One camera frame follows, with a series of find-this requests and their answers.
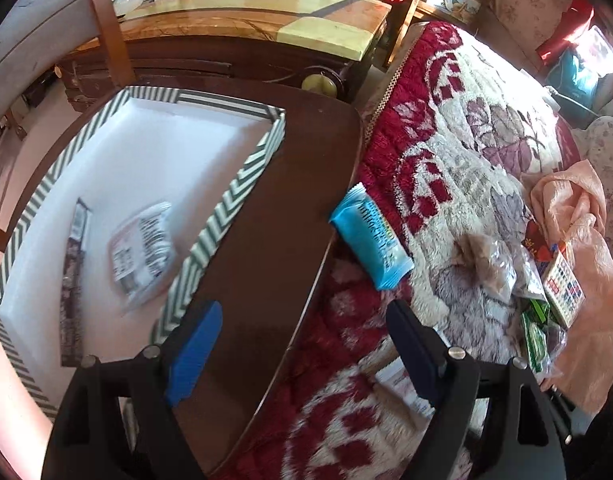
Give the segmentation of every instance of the blue wet wipes package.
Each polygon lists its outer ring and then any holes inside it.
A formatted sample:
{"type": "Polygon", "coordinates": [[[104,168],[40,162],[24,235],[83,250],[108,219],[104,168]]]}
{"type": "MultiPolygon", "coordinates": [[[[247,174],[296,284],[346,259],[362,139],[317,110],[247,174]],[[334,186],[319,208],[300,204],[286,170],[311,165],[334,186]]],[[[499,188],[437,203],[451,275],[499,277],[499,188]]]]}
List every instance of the blue wet wipes package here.
{"type": "Polygon", "coordinates": [[[378,290],[394,288],[413,269],[413,260],[362,183],[349,189],[331,214],[331,222],[378,290]]]}

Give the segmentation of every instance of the peach fabric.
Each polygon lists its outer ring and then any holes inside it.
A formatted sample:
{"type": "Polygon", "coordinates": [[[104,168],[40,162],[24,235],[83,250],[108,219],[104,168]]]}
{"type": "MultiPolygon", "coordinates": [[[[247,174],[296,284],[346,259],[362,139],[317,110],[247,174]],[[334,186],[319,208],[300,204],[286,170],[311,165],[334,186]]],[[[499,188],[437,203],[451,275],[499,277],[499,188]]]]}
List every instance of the peach fabric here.
{"type": "Polygon", "coordinates": [[[613,384],[613,259],[603,235],[607,208],[602,183],[588,160],[543,176],[531,189],[531,207],[547,242],[573,251],[573,272],[586,299],[555,362],[555,384],[596,414],[613,384]]]}

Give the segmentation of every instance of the yellow marble table top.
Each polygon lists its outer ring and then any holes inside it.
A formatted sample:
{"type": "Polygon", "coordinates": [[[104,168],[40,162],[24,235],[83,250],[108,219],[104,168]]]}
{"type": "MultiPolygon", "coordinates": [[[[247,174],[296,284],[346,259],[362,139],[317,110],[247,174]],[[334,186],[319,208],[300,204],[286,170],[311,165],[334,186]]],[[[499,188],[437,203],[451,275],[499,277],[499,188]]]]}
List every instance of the yellow marble table top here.
{"type": "MultiPolygon", "coordinates": [[[[360,60],[389,10],[379,0],[164,0],[142,4],[120,28],[125,41],[235,36],[360,60]]],[[[78,50],[97,45],[92,40],[78,50]]]]}

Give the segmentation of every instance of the metal bolt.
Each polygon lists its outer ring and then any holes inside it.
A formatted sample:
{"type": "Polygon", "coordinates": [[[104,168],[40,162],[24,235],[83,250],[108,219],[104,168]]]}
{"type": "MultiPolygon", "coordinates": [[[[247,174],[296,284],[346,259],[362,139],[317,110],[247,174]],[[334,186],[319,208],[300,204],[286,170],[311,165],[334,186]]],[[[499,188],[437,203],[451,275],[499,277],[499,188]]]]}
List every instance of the metal bolt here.
{"type": "Polygon", "coordinates": [[[467,355],[467,352],[463,348],[460,348],[459,346],[452,346],[451,348],[449,348],[449,356],[452,357],[453,359],[461,361],[462,359],[466,357],[466,355],[467,355]]]}
{"type": "Polygon", "coordinates": [[[522,359],[521,357],[514,357],[513,358],[513,366],[515,366],[516,368],[519,368],[520,370],[526,370],[527,369],[527,362],[522,359]]]}
{"type": "Polygon", "coordinates": [[[142,355],[147,359],[155,359],[160,355],[160,347],[158,345],[149,345],[142,350],[142,355]]]}
{"type": "Polygon", "coordinates": [[[94,355],[87,355],[82,358],[80,361],[80,366],[82,368],[91,368],[97,361],[97,357],[94,355]]]}

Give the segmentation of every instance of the white bowl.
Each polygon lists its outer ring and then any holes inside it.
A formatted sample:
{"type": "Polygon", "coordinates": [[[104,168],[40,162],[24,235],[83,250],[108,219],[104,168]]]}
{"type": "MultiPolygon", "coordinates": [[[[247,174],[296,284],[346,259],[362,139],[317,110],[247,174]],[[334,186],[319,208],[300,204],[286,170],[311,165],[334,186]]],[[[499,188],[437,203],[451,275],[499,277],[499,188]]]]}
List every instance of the white bowl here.
{"type": "Polygon", "coordinates": [[[137,9],[144,0],[111,0],[116,16],[124,16],[126,13],[137,9]]]}

